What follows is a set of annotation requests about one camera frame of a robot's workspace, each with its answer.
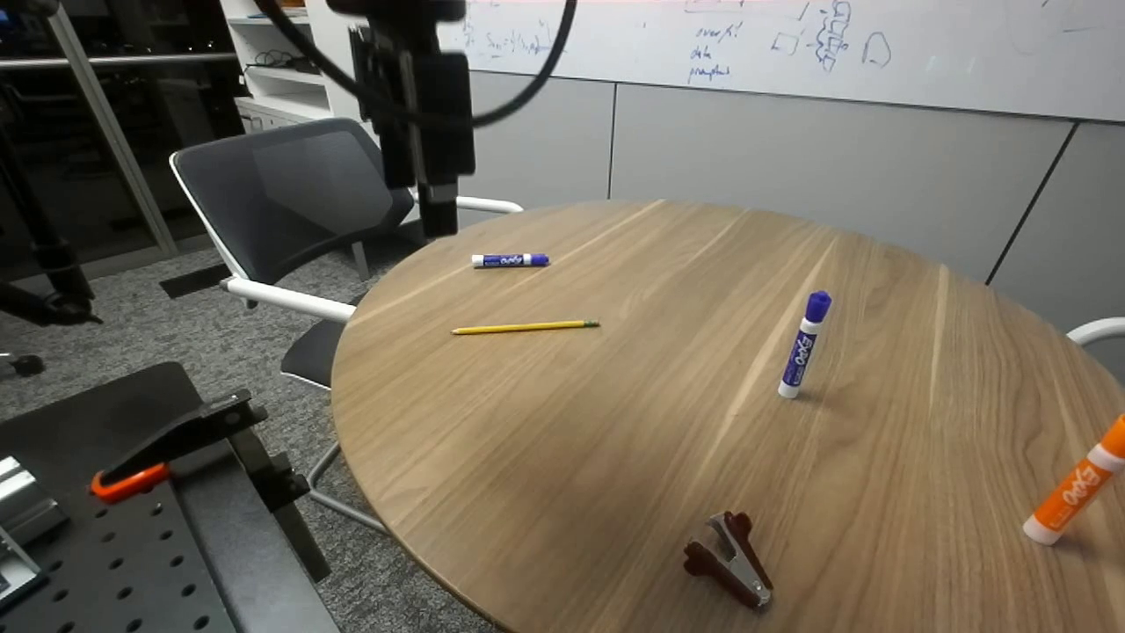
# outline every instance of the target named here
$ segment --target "wooden tabletop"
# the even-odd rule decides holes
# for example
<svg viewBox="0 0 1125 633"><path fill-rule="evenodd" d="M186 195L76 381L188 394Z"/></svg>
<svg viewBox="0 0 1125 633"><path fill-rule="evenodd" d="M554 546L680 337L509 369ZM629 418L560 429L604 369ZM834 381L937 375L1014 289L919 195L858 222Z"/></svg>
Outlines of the wooden tabletop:
<svg viewBox="0 0 1125 633"><path fill-rule="evenodd" d="M553 267L472 271L482 249ZM834 292L804 394L800 306ZM454 337L456 323L599 331ZM437 240L358 306L344 457L394 537L509 630L1125 630L1125 483L1062 546L1018 525L1125 410L1041 315L783 213L528 212ZM680 569L744 511L751 613Z"/></svg>

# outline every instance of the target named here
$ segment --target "gray carpet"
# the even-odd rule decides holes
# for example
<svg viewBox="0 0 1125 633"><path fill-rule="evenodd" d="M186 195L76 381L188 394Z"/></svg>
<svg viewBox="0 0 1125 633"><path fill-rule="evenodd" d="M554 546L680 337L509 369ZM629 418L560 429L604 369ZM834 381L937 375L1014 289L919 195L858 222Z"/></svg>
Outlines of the gray carpet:
<svg viewBox="0 0 1125 633"><path fill-rule="evenodd" d="M247 310L222 289L182 297L162 292L156 281L208 265L217 265L209 249L96 279L96 312L106 323L30 328L0 312L0 349L46 360L40 375L0 375L0 418L155 363L182 363L203 397L247 387L271 416L258 424L263 442L285 449L298 472L309 472L311 457L330 442L326 397L282 381L277 363L311 321L277 306ZM332 297L360 289L344 255L326 255L292 273L287 283ZM322 486L347 503L360 503L339 459ZM441 591L394 537L306 499L298 511L332 569L321 582L321 595L344 633L490 630L488 619Z"/></svg>

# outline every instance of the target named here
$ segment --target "wall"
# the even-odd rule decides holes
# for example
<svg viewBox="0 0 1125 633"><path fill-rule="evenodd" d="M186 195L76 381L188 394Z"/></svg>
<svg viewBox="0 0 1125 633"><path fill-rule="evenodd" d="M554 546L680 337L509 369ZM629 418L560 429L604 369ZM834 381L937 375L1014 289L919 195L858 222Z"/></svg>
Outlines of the wall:
<svg viewBox="0 0 1125 633"><path fill-rule="evenodd" d="M474 108L519 83L474 74ZM1062 331L1125 312L1125 125L553 79L476 133L462 191L774 206L944 261ZM1125 340L1096 355L1125 375Z"/></svg>

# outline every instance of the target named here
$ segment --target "yellow pencil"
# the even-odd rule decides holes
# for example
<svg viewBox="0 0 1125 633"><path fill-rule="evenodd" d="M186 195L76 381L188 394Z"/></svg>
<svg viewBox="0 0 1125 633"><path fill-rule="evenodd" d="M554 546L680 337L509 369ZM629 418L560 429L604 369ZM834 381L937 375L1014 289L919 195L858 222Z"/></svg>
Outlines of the yellow pencil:
<svg viewBox="0 0 1125 633"><path fill-rule="evenodd" d="M597 321L472 323L472 328L454 328L454 337L519 335L519 331L591 331L591 328L597 328Z"/></svg>

